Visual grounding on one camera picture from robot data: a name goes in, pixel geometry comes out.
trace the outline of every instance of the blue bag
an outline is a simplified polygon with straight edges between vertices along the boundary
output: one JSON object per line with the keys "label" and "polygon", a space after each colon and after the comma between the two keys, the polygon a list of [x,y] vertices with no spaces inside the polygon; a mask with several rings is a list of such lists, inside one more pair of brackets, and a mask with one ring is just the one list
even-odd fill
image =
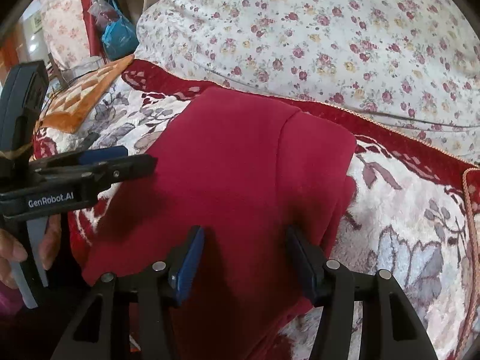
{"label": "blue bag", "polygon": [[132,54],[139,43],[134,25],[122,14],[114,0],[108,2],[116,10],[120,19],[105,28],[102,43],[106,56],[111,61],[115,61]]}

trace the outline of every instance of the finger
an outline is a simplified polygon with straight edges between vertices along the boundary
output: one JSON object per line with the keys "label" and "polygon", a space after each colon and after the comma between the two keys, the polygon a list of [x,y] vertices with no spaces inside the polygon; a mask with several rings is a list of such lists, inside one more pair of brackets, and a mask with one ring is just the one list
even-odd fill
{"label": "finger", "polygon": [[11,277],[11,268],[10,268],[10,263],[6,260],[0,257],[0,281],[4,283],[7,287],[12,288],[13,290],[16,290],[17,283],[15,283],[14,278]]}
{"label": "finger", "polygon": [[61,216],[53,215],[49,218],[49,222],[46,225],[45,235],[38,247],[38,253],[40,255],[40,261],[42,261],[43,269],[48,270],[52,267],[60,250],[61,239]]}
{"label": "finger", "polygon": [[3,229],[0,229],[0,257],[17,262],[25,261],[28,257],[22,244]]}

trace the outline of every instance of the metal rivet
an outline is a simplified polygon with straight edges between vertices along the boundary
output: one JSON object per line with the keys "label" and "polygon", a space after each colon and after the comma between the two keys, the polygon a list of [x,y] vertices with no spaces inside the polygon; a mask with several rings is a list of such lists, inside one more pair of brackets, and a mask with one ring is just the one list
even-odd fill
{"label": "metal rivet", "polygon": [[163,261],[157,261],[152,265],[152,268],[154,271],[162,271],[167,267],[167,264],[165,264]]}
{"label": "metal rivet", "polygon": [[115,275],[111,272],[107,272],[106,274],[102,275],[102,281],[104,283],[109,283],[115,278]]}
{"label": "metal rivet", "polygon": [[387,271],[387,269],[381,269],[380,271],[378,271],[378,275],[385,280],[388,280],[392,277],[392,274],[390,273],[390,271]]}
{"label": "metal rivet", "polygon": [[338,269],[340,268],[340,263],[336,259],[329,259],[327,261],[327,267],[330,269]]}

